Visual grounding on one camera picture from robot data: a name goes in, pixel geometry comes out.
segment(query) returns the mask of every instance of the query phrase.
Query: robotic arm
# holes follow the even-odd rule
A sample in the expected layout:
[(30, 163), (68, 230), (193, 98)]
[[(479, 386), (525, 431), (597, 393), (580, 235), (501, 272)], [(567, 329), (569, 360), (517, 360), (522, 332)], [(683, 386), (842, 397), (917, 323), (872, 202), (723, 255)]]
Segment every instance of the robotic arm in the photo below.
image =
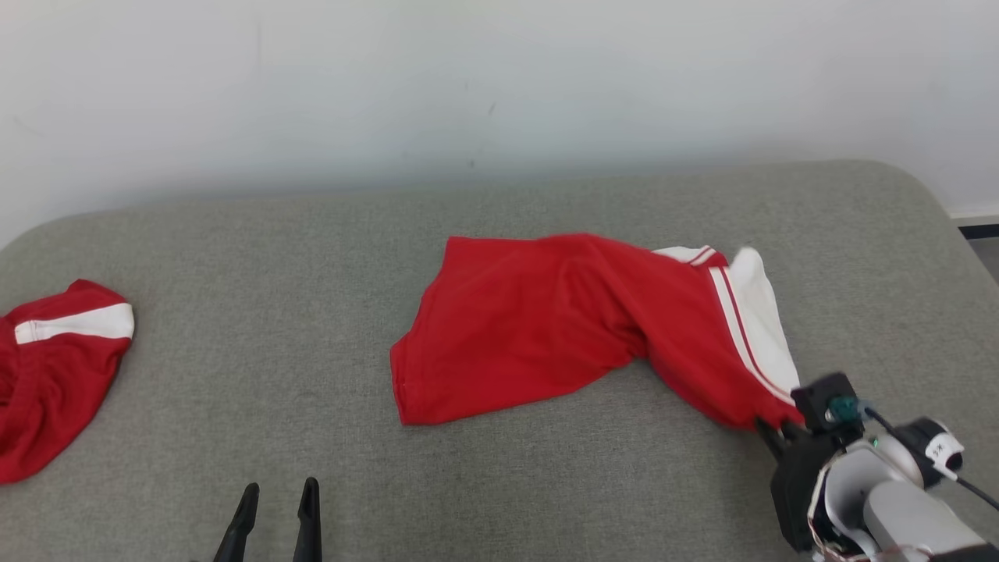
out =
[[(956, 475), (964, 447), (946, 427), (928, 418), (891, 426), (842, 373), (791, 397), (805, 427), (756, 423), (777, 459), (770, 493), (791, 548), (835, 562), (999, 561), (999, 549), (925, 492), (946, 477), (996, 505)], [(865, 440), (867, 419), (887, 434)]]

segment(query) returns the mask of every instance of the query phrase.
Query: red cloth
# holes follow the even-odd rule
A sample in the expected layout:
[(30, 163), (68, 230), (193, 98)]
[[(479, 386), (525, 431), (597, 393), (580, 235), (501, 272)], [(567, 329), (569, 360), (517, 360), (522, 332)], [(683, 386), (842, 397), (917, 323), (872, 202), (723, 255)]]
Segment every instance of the red cloth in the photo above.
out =
[(698, 261), (587, 234), (451, 238), (392, 348), (400, 419), (444, 423), (560, 396), (638, 357), (719, 423), (800, 422), (740, 359), (710, 273), (724, 257)]
[(133, 328), (125, 299), (82, 280), (0, 318), (0, 484), (43, 469), (90, 423)]

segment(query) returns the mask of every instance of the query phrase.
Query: white stripe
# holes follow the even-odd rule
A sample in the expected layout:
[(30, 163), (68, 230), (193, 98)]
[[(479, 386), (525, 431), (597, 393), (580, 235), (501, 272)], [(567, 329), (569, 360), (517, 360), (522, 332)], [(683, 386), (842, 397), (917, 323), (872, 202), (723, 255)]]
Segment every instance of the white stripe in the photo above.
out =
[(708, 259), (711, 258), (711, 256), (713, 256), (716, 253), (717, 252), (714, 251), (714, 248), (708, 248), (707, 251), (704, 252), (704, 255), (702, 255), (699, 258), (697, 258), (697, 259), (693, 260), (692, 262), (690, 262), (690, 265), (700, 265), (700, 264), (706, 262)]
[(696, 258), (704, 250), (709, 250), (708, 246), (701, 246), (700, 248), (686, 248), (683, 246), (672, 246), (669, 248), (660, 248), (658, 250), (652, 250), (653, 254), (659, 254), (660, 256), (666, 256), (673, 258), (678, 262), (690, 263), (690, 260)]
[(711, 272), (711, 280), (714, 281), (714, 290), (718, 293), (718, 300), (721, 302), (721, 310), (725, 313), (725, 322), (728, 324), (729, 336), (732, 338), (732, 343), (735, 344), (735, 350), (739, 353), (739, 359), (742, 360), (742, 365), (747, 371), (752, 373), (752, 376), (756, 377), (759, 384), (763, 385), (770, 394), (776, 396), (781, 401), (794, 405), (794, 401), (791, 400), (790, 396), (787, 396), (780, 392), (774, 392), (774, 386), (766, 378), (763, 377), (756, 370), (756, 367), (752, 364), (752, 359), (749, 357), (749, 351), (746, 349), (745, 340), (742, 339), (742, 330), (739, 329), (739, 320), (735, 316), (735, 305), (732, 303), (731, 297), (728, 296), (728, 286), (725, 284), (725, 278), (721, 273), (721, 268), (712, 267), (708, 269)]
[(801, 386), (801, 381), (780, 324), (773, 287), (763, 270), (763, 259), (752, 248), (742, 248), (726, 273), (749, 354), (766, 380), (790, 394)]
[(131, 338), (134, 332), (132, 305), (121, 303), (55, 320), (29, 320), (14, 328), (14, 338), (18, 345), (24, 345), (60, 334), (119, 339)]

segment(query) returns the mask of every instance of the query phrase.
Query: gray fabric surface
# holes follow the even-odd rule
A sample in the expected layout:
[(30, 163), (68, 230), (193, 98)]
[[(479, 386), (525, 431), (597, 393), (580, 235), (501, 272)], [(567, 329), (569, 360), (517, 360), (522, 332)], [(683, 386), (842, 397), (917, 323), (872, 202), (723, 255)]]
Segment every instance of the gray fabric surface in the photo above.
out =
[[(211, 560), (261, 485), (247, 560), (291, 559), (305, 478), (328, 560), (795, 560), (774, 462), (644, 363), (566, 397), (402, 427), (389, 347), (449, 235), (589, 231), (763, 256), (802, 379), (847, 372), (944, 420), (999, 493), (999, 286), (912, 177), (869, 162), (695, 177), (204, 202), (62, 220), (0, 253), (0, 309), (78, 277), (136, 307), (90, 427), (0, 488), (0, 560)], [(992, 540), (999, 514), (940, 495)]]

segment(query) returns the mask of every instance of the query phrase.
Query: black cable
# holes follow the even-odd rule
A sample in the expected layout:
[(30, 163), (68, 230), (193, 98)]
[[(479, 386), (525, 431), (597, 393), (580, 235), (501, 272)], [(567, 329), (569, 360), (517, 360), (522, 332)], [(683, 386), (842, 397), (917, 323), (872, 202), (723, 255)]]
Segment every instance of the black cable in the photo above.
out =
[(990, 496), (990, 495), (986, 494), (985, 492), (979, 490), (977, 486), (975, 486), (971, 482), (968, 482), (964, 478), (961, 478), (960, 476), (957, 477), (957, 483), (960, 484), (960, 485), (962, 485), (962, 486), (964, 486), (965, 488), (968, 489), (969, 492), (971, 492), (972, 494), (975, 494), (976, 496), (982, 498), (983, 500), (985, 500), (985, 503), (991, 505), (997, 511), (999, 511), (999, 502), (997, 502), (995, 499), (993, 499), (992, 496)]
[[(899, 434), (898, 431), (895, 430), (895, 427), (893, 425), (891, 425), (891, 423), (889, 423), (888, 420), (884, 419), (884, 416), (882, 416), (881, 414), (877, 413), (877, 410), (875, 410), (874, 408), (871, 408), (871, 407), (867, 407), (867, 408), (864, 408), (864, 412), (866, 412), (867, 415), (870, 416), (872, 420), (874, 420), (874, 421), (878, 422), (879, 424), (881, 424), (881, 426), (884, 427), (884, 430), (888, 432), (888, 435), (891, 435), (892, 437), (894, 437), (899, 443), (902, 444), (903, 447), (905, 447), (906, 449), (908, 449), (909, 453), (911, 453), (912, 456), (915, 457), (915, 460), (916, 460), (917, 463), (929, 463), (929, 459), (926, 458), (926, 455), (923, 454), (921, 451), (915, 450), (915, 447), (913, 447), (909, 443), (909, 440), (906, 439), (901, 434)], [(993, 508), (995, 508), (997, 511), (999, 511), (999, 502), (997, 502), (992, 496), (990, 496), (990, 495), (986, 494), (985, 492), (981, 491), (977, 486), (975, 486), (971, 482), (968, 482), (964, 478), (961, 478), (960, 476), (957, 477), (956, 482), (958, 484), (960, 484), (961, 486), (964, 486), (972, 494), (975, 494), (979, 498), (985, 500), (985, 503), (991, 505)]]

